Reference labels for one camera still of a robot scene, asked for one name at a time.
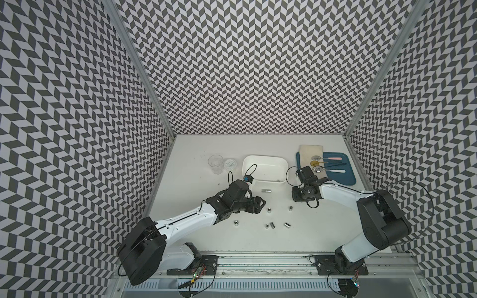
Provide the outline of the white handled spoon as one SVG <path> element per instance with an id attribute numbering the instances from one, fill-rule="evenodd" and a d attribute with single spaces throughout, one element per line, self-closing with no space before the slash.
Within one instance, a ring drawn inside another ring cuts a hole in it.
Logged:
<path id="1" fill-rule="evenodd" d="M 345 170 L 341 170 L 341 169 L 326 169 L 326 168 L 323 168 L 323 167 L 320 167 L 320 166 L 315 166 L 313 167 L 313 171 L 315 173 L 325 173 L 325 172 L 331 172 L 331 173 L 346 173 Z"/>

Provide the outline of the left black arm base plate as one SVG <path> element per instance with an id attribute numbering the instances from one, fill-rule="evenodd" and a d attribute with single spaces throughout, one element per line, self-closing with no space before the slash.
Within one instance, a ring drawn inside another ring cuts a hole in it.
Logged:
<path id="1" fill-rule="evenodd" d="M 217 273 L 218 255 L 203 255 L 191 242 L 179 247 L 174 247 L 166 254 L 165 261 L 171 261 L 166 268 L 169 276 L 191 276 L 200 268 L 204 269 L 206 276 Z"/>

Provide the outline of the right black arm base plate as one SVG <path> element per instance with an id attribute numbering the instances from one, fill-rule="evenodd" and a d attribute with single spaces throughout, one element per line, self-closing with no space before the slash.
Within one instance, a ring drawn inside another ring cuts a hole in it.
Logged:
<path id="1" fill-rule="evenodd" d="M 368 268 L 364 260 L 349 262 L 346 258 L 335 255 L 315 255 L 314 264 L 317 267 L 319 276 L 337 274 L 345 276 L 367 276 Z"/>

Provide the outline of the pink handled spoon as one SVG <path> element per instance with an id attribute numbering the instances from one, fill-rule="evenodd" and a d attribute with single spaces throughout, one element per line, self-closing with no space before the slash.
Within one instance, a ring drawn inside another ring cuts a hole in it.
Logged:
<path id="1" fill-rule="evenodd" d="M 341 157 L 323 157 L 323 156 L 313 156 L 311 158 L 313 161 L 322 161 L 324 160 L 325 162 L 328 162 L 328 161 L 342 161 L 342 158 Z"/>

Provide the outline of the clear plastic lid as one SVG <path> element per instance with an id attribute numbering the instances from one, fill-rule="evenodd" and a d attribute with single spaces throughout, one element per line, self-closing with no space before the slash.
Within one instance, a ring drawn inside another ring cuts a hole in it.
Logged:
<path id="1" fill-rule="evenodd" d="M 233 158 L 227 158 L 224 160 L 223 167 L 225 171 L 233 173 L 237 168 L 237 160 Z"/>

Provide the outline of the beige cloth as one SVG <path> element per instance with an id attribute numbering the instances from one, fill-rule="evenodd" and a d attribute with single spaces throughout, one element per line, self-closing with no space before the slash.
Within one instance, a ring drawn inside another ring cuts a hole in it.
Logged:
<path id="1" fill-rule="evenodd" d="M 317 176 L 317 178 L 326 178 L 326 172 L 317 173 L 314 171 L 314 166 L 311 165 L 313 162 L 313 156 L 323 156 L 323 146 L 321 145 L 300 145 L 299 147 L 299 167 L 304 168 L 309 166 L 312 170 L 312 173 Z"/>

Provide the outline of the gold black handled spoon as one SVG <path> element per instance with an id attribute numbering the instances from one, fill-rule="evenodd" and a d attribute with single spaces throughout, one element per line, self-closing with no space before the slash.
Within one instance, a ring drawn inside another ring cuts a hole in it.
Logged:
<path id="1" fill-rule="evenodd" d="M 310 165 L 312 167 L 319 166 L 321 168 L 331 168 L 331 167 L 337 167 L 337 166 L 345 166 L 347 165 L 347 163 L 343 161 L 325 161 L 325 162 L 311 161 Z"/>

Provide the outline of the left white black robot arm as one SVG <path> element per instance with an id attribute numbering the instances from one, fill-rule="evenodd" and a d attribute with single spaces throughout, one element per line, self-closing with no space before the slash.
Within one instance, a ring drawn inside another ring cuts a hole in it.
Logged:
<path id="1" fill-rule="evenodd" d="M 117 249 L 120 265 L 131 285 L 142 284 L 159 269 L 166 249 L 172 244 L 227 220 L 232 214 L 259 214 L 265 206 L 266 201 L 252 194 L 248 182 L 236 180 L 188 212 L 159 221 L 144 217 Z"/>

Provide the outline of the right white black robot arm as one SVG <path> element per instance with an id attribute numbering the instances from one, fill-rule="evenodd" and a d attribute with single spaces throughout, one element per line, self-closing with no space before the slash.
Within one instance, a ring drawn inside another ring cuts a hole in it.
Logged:
<path id="1" fill-rule="evenodd" d="M 327 265 L 332 267 L 332 273 L 357 273 L 365 258 L 396 244 L 412 232 L 405 213 L 388 191 L 357 191 L 329 178 L 318 178 L 310 166 L 296 171 L 296 177 L 300 183 L 292 186 L 294 202 L 333 201 L 357 212 L 360 217 L 361 232 L 337 248 L 333 259 L 317 258 L 321 264 L 320 275 L 325 275 L 323 270 Z"/>

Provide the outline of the blue tray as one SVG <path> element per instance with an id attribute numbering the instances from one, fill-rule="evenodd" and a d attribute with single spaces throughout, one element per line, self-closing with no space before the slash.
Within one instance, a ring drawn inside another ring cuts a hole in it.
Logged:
<path id="1" fill-rule="evenodd" d="M 356 184 L 357 180 L 356 180 L 354 171 L 352 170 L 350 159 L 346 154 L 339 153 L 339 152 L 324 152 L 323 157 L 341 157 L 342 161 L 347 163 L 347 165 L 345 166 L 337 166 L 337 167 L 329 168 L 329 169 L 341 169 L 346 171 L 346 173 L 326 172 L 327 177 L 329 179 L 334 180 L 345 186 L 353 186 Z"/>

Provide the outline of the aluminium front rail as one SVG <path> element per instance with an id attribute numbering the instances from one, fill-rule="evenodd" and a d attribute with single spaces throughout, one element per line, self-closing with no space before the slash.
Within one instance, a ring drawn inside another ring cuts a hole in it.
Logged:
<path id="1" fill-rule="evenodd" d="M 265 252 L 212 252 L 202 251 L 203 255 L 218 255 L 216 277 L 224 278 L 397 278 L 397 279 L 422 279 L 424 273 L 418 267 L 417 261 L 408 253 L 375 253 L 365 258 L 368 268 L 367 276 L 345 276 L 328 274 L 319 276 L 314 264 L 315 255 L 332 255 L 331 253 L 265 253 Z M 149 278 L 166 278 L 188 276 L 169 276 L 166 268 L 171 261 L 165 261 L 166 254 L 160 263 L 159 269 Z"/>

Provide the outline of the clear plastic cup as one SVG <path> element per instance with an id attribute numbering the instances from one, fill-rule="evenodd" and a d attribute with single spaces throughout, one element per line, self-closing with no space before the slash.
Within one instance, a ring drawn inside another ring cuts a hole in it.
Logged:
<path id="1" fill-rule="evenodd" d="M 223 167 L 223 164 L 224 164 L 224 159 L 221 155 L 212 155 L 210 156 L 210 158 L 208 159 L 207 161 L 211 171 L 215 174 L 215 175 L 220 175 L 223 170 L 224 170 L 224 167 Z"/>

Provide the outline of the white plastic storage box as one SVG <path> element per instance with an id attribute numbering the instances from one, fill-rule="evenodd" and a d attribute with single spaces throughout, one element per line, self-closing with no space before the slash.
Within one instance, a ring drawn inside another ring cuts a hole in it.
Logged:
<path id="1" fill-rule="evenodd" d="M 285 183 L 288 162 L 281 157 L 249 155 L 242 164 L 242 176 L 251 175 L 263 183 Z"/>

